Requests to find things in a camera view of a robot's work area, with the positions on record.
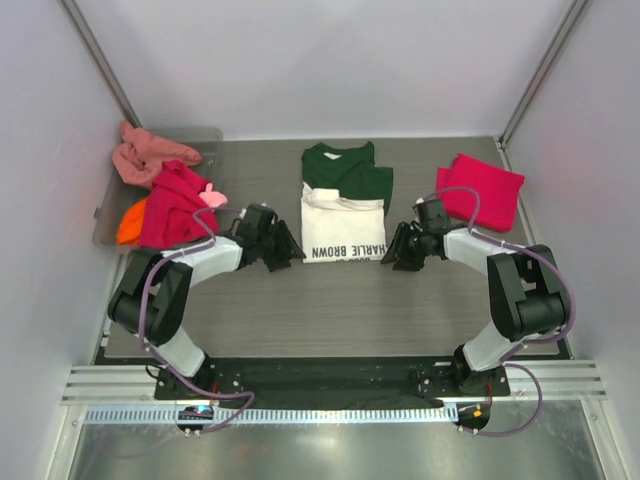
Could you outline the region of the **white and green t shirt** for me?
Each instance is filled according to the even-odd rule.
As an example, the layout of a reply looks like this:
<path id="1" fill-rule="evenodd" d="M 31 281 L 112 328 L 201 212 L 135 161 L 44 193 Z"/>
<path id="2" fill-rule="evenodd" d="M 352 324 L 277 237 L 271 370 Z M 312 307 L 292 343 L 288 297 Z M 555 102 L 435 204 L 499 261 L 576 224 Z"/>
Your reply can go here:
<path id="1" fill-rule="evenodd" d="M 385 217 L 394 171 L 375 163 L 370 141 L 335 148 L 318 143 L 301 156 L 304 262 L 378 261 L 387 251 Z"/>

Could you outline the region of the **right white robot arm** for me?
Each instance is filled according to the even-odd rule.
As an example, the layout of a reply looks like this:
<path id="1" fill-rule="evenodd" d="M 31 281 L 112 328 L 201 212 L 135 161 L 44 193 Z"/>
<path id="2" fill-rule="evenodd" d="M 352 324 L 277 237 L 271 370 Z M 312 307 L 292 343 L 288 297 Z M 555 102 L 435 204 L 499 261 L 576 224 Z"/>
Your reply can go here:
<path id="1" fill-rule="evenodd" d="M 418 272 L 438 257 L 487 279 L 490 321 L 453 354 L 448 377 L 457 392 L 477 393 L 524 346 L 554 342 L 573 325 L 575 299 L 550 248 L 509 244 L 455 224 L 438 199 L 420 200 L 413 210 L 415 219 L 397 226 L 383 264 Z"/>

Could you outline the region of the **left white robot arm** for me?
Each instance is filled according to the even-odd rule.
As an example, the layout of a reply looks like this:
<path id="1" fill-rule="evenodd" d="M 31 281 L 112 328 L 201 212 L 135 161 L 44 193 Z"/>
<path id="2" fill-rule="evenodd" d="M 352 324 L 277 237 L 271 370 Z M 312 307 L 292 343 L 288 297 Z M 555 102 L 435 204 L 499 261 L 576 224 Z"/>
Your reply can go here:
<path id="1" fill-rule="evenodd" d="M 262 204 L 249 205 L 230 229 L 205 233 L 184 246 L 133 251 L 107 309 L 108 318 L 136 336 L 193 399 L 211 391 L 213 368 L 182 327 L 191 288 L 257 261 L 274 272 L 306 258 L 286 222 Z"/>

